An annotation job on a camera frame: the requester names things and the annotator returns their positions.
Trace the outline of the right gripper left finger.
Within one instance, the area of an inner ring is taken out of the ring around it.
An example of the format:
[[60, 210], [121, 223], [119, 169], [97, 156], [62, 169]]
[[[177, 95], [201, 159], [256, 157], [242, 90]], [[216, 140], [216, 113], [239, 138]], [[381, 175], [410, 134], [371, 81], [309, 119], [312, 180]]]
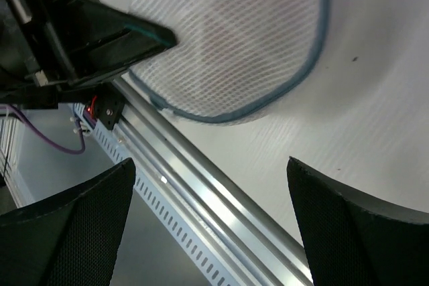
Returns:
[[109, 285], [135, 183], [127, 158], [1, 215], [2, 285]]

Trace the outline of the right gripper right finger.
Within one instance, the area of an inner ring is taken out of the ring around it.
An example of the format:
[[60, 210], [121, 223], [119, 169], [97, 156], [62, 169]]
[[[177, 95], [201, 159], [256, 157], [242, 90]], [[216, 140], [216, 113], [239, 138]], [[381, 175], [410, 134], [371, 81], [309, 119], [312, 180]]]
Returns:
[[428, 284], [428, 213], [376, 198], [296, 158], [287, 177], [315, 285]]

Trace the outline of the white mesh bag blue zipper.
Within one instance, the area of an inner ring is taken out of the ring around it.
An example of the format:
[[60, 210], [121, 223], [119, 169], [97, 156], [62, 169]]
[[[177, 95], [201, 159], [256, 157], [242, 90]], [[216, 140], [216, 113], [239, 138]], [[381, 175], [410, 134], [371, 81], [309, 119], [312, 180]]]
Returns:
[[178, 44], [129, 70], [151, 103], [191, 121], [263, 117], [314, 69], [330, 0], [130, 0], [132, 13], [171, 29]]

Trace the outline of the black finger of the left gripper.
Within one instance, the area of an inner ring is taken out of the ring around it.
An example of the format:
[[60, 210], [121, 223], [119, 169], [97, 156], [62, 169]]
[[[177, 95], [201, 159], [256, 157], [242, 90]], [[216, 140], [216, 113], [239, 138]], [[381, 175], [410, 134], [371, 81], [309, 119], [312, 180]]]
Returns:
[[19, 81], [91, 85], [177, 44], [174, 32], [99, 0], [19, 0]]

